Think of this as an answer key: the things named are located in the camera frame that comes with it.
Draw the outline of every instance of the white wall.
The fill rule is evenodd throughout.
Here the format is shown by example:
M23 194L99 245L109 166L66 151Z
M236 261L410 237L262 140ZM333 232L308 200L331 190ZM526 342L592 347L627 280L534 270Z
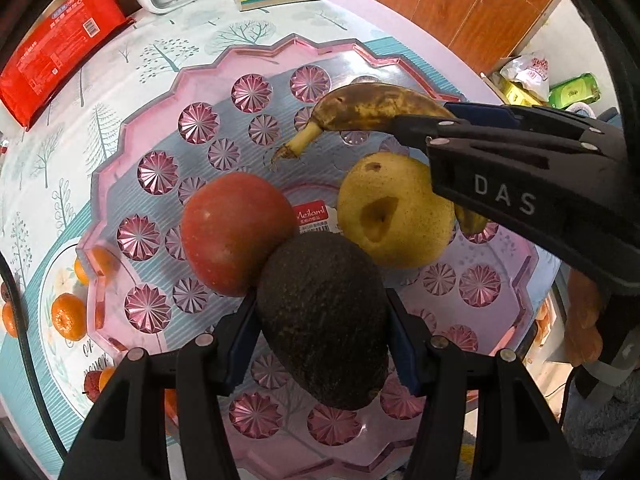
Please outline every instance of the white wall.
M596 115L612 106L618 107L604 57L571 0L560 1L522 52L535 50L542 51L549 62L549 86L591 72L602 95L590 105Z

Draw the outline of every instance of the yellow pear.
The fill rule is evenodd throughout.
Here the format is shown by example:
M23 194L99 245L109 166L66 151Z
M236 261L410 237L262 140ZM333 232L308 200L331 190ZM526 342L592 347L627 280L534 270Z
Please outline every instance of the yellow pear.
M415 158L373 153L340 186L338 224L380 266L408 269L436 260L453 222L453 202L431 190L431 171Z

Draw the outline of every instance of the white plastic bag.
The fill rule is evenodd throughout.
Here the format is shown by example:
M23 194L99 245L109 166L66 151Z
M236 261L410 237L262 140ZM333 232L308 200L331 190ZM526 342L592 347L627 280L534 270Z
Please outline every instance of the white plastic bag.
M549 101L549 62L541 53L523 54L508 62L500 75L508 81L521 83L538 99Z

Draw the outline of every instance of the hand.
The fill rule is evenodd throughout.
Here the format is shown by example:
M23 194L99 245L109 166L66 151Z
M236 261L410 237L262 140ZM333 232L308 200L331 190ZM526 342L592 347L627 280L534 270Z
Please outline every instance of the hand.
M564 349L573 366L591 363L600 357L602 337L596 321L604 309L604 301L595 282L571 269L567 284L570 308L564 327Z

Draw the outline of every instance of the red and white sticker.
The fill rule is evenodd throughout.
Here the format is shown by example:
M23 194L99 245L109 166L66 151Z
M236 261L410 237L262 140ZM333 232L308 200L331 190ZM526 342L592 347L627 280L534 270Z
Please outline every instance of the red and white sticker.
M338 213L333 207L324 203L324 200L314 200L293 206L296 212L300 232L307 231L327 231L331 233L341 233L338 227Z

